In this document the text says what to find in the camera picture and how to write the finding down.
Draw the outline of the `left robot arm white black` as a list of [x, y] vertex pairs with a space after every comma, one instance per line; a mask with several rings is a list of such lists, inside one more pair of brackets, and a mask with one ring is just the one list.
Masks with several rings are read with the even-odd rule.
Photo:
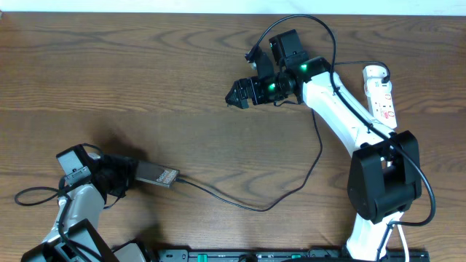
[[125, 197], [135, 180], [139, 161], [86, 152], [87, 143], [72, 146], [56, 155], [65, 175], [57, 188], [27, 188], [15, 196], [35, 190], [54, 194], [37, 205], [58, 199], [59, 212], [42, 243], [26, 252], [22, 261], [153, 261], [154, 255], [140, 242], [129, 241], [111, 249], [97, 232], [100, 214], [110, 208], [107, 196]]

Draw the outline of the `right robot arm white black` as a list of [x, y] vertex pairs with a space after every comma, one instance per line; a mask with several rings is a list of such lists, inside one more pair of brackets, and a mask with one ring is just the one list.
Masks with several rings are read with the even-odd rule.
[[422, 195], [419, 144], [397, 133], [389, 71], [368, 62], [363, 69], [369, 107], [362, 106], [323, 57], [310, 58], [295, 30], [269, 39], [273, 57], [260, 47], [246, 56], [257, 76], [239, 79], [227, 93], [230, 106], [279, 106], [289, 95], [319, 114], [351, 157], [347, 193], [357, 212], [346, 243], [349, 256], [363, 261], [386, 257], [393, 226]]

